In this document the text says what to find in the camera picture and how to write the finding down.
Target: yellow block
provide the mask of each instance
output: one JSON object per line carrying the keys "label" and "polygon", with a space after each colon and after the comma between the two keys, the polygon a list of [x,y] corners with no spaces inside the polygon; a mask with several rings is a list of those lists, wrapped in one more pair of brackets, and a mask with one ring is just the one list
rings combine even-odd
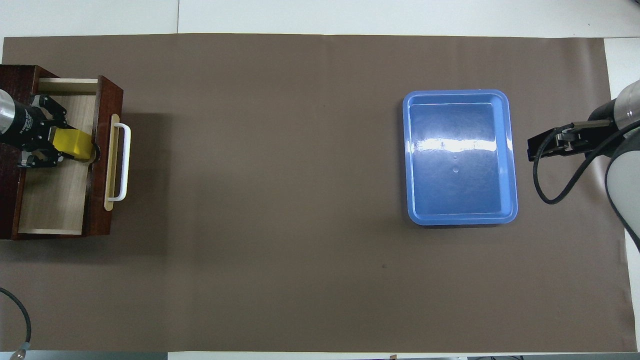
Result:
{"label": "yellow block", "polygon": [[93,151],[91,135],[78,129],[56,129],[53,146],[79,160],[90,159]]}

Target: brown paper mat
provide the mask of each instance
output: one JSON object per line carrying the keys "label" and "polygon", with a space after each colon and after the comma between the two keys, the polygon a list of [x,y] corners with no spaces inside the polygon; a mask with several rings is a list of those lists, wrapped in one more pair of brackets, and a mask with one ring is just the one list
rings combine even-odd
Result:
{"label": "brown paper mat", "polygon": [[[35,348],[636,349],[602,172],[548,206],[526,159],[528,137],[609,99],[602,39],[8,38],[3,63],[107,76],[133,133],[111,236],[0,243],[0,284],[31,311]],[[406,215],[400,103],[460,88],[509,97],[520,213],[421,228]],[[580,160],[546,161],[546,189]],[[11,350],[23,325],[6,307]]]}

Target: white table surface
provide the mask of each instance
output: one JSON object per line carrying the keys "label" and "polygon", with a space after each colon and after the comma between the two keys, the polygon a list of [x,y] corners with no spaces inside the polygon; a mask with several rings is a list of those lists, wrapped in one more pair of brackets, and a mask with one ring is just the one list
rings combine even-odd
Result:
{"label": "white table surface", "polygon": [[[168,33],[602,37],[611,97],[640,78],[640,5],[632,0],[0,0],[0,42],[4,37]],[[640,314],[640,254],[628,237],[627,257],[634,311]],[[170,357],[317,360],[391,354],[190,352]]]}

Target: cable connector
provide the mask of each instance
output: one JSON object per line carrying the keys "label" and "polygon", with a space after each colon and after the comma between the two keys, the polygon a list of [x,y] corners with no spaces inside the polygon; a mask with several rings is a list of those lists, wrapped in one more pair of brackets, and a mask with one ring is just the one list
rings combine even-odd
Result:
{"label": "cable connector", "polygon": [[31,344],[29,343],[22,343],[22,345],[20,346],[20,348],[18,350],[16,350],[13,355],[11,355],[11,357],[9,358],[9,360],[23,360],[24,357],[27,354],[27,350],[29,350],[29,346],[31,346]]}

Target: plastic tray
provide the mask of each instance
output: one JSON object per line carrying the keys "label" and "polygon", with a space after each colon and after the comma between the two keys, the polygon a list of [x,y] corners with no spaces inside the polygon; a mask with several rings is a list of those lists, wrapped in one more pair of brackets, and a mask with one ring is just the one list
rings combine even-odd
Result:
{"label": "plastic tray", "polygon": [[518,213],[509,101],[499,90],[404,98],[406,190],[420,225],[504,224]]}

